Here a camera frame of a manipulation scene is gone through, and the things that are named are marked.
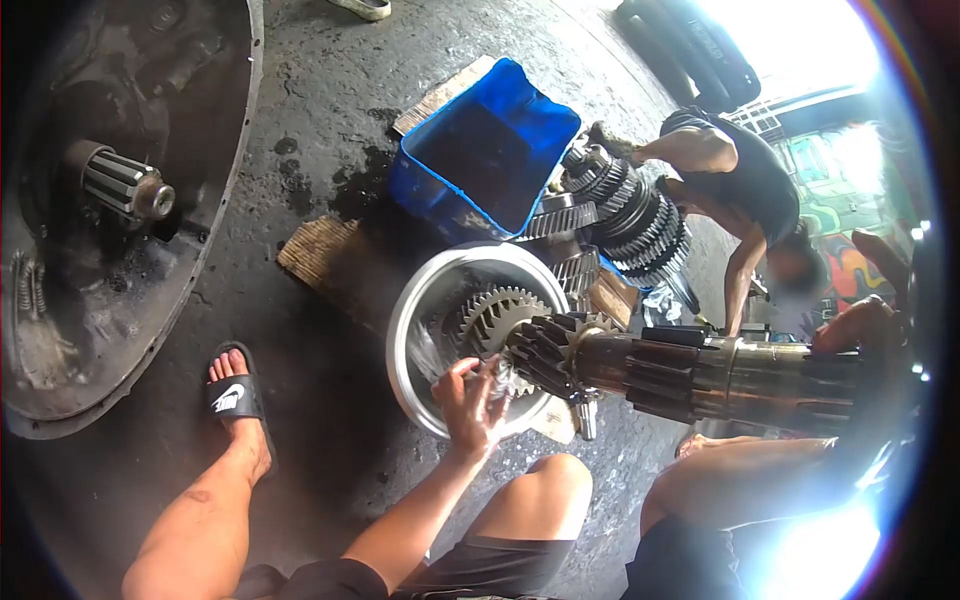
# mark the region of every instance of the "nike logo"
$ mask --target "nike logo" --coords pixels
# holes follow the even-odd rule
[[[237,407],[237,400],[243,397],[244,387],[239,383],[234,383],[227,388],[225,392],[220,394],[220,397],[213,400],[210,406],[213,407],[214,413],[219,413],[220,411],[230,410],[231,408]]]

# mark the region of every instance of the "blue container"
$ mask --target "blue container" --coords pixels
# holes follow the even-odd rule
[[[500,59],[400,140],[390,192],[451,244],[508,240],[527,226],[580,123]]]

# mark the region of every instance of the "graffiti wall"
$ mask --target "graffiti wall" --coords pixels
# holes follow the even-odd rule
[[[803,315],[810,332],[837,311],[871,294],[888,300],[893,287],[850,236],[863,228],[908,254],[916,220],[904,186],[891,165],[874,125],[865,124],[798,135],[775,142],[781,162],[800,191],[801,218],[827,268],[828,285],[818,307]]]

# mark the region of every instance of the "concrete floor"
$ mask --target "concrete floor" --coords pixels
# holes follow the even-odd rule
[[[438,461],[442,445],[396,405],[383,341],[275,263],[278,245],[305,220],[384,209],[383,170],[396,148],[386,131],[400,110],[484,53],[517,60],[585,121],[608,119],[639,139],[654,137],[677,105],[616,35],[609,12],[577,0],[395,0],[378,24],[322,0],[277,0],[265,16],[264,78],[243,172],[177,326],[132,394],[92,426],[52,442],[5,440],[8,481],[82,597],[119,596],[153,521],[225,447],[201,403],[207,354],[224,339],[246,342],[256,357],[280,463],[253,495],[249,564],[290,574],[337,556]],[[690,224],[688,276],[708,317],[720,320],[732,240],[711,223]],[[539,456],[567,451],[592,471],[594,499],[546,592],[618,597],[640,503],[684,429],[611,400],[600,407],[595,442],[563,447],[528,431],[504,443],[433,555],[500,485]]]

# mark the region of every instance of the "shoe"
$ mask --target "shoe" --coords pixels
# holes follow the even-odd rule
[[[604,121],[597,121],[593,124],[588,138],[594,144],[603,146],[607,152],[617,158],[626,158],[634,167],[642,164],[634,160],[634,151],[643,148],[643,145],[620,135]]]
[[[327,0],[327,2],[356,12],[368,21],[379,21],[390,16],[390,0]]]

